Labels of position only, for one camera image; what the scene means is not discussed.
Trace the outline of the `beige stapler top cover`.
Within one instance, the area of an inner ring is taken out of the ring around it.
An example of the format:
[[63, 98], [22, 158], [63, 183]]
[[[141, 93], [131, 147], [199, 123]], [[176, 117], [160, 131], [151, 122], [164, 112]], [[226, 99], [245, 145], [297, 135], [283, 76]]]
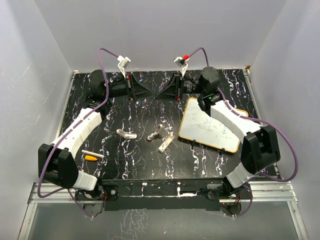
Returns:
[[116, 133], [118, 135], [120, 135], [122, 138], [127, 139], [127, 140], [136, 139], [137, 138], [137, 134], [126, 132], [126, 131], [123, 131], [122, 129], [117, 129]]

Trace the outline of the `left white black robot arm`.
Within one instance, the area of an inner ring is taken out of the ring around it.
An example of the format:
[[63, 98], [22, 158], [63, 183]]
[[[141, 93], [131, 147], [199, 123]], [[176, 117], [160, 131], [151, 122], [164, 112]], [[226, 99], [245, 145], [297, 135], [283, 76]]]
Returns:
[[81, 189], [93, 200], [103, 195], [103, 187], [96, 176], [79, 170], [75, 158], [91, 132], [106, 118], [110, 99], [127, 96], [131, 101], [153, 97], [152, 90], [143, 86], [132, 73], [118, 74], [105, 81], [106, 74], [98, 69], [89, 75], [84, 107], [70, 126], [50, 144], [38, 149], [39, 181], [55, 184], [62, 189]]

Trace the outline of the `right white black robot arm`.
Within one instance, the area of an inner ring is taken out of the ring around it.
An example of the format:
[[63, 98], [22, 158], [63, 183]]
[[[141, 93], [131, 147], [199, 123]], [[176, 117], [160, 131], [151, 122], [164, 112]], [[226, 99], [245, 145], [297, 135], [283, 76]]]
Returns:
[[275, 128], [262, 126], [259, 120], [250, 120], [237, 113], [219, 89], [220, 82], [219, 71], [212, 66], [204, 67], [197, 80], [185, 81], [180, 73], [175, 73], [155, 98], [180, 101], [185, 93], [198, 94], [200, 109], [224, 124], [240, 140], [239, 165], [223, 178], [221, 186], [210, 190], [233, 199], [240, 194], [246, 182], [278, 162], [281, 156]]

